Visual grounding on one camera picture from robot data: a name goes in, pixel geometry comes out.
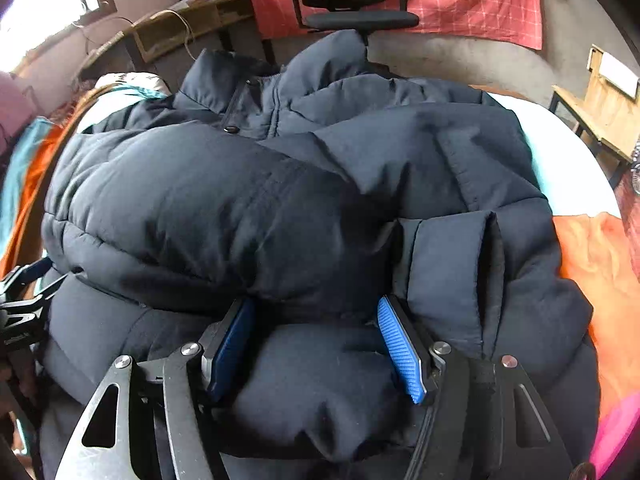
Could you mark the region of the pink hanging cloth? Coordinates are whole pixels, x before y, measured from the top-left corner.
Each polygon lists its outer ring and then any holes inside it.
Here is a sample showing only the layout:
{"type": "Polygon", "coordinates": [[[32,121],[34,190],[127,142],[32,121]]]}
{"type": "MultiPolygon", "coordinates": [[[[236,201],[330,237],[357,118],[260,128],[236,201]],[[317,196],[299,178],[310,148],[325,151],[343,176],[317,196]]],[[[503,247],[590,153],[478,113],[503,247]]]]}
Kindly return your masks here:
{"type": "Polygon", "coordinates": [[[7,73],[0,74],[1,154],[12,148],[17,137],[35,117],[34,103],[21,92],[7,73]]]}

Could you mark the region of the wooden desk with shelf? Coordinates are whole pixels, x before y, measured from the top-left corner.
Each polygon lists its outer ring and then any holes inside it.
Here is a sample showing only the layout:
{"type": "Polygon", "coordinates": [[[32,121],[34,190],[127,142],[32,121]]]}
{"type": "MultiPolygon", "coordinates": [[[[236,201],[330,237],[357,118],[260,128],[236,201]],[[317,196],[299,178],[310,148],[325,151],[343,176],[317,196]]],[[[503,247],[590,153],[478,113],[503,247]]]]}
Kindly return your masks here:
{"type": "Polygon", "coordinates": [[[144,72],[175,50],[195,54],[195,43],[215,36],[221,49],[233,49],[230,28],[254,18],[250,0],[186,0],[179,10],[164,9],[140,18],[93,49],[77,72],[80,80],[108,73],[144,72]]]}

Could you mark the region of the light wooden chair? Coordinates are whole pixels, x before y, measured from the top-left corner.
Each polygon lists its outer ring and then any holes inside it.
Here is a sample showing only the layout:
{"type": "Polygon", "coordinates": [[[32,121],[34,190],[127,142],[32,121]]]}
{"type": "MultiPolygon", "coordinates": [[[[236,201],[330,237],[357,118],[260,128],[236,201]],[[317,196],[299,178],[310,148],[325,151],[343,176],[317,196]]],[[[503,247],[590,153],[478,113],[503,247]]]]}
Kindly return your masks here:
{"type": "Polygon", "coordinates": [[[605,50],[590,47],[585,94],[552,88],[551,113],[559,107],[574,119],[574,133],[587,145],[616,188],[634,163],[639,141],[639,77],[605,50]]]}

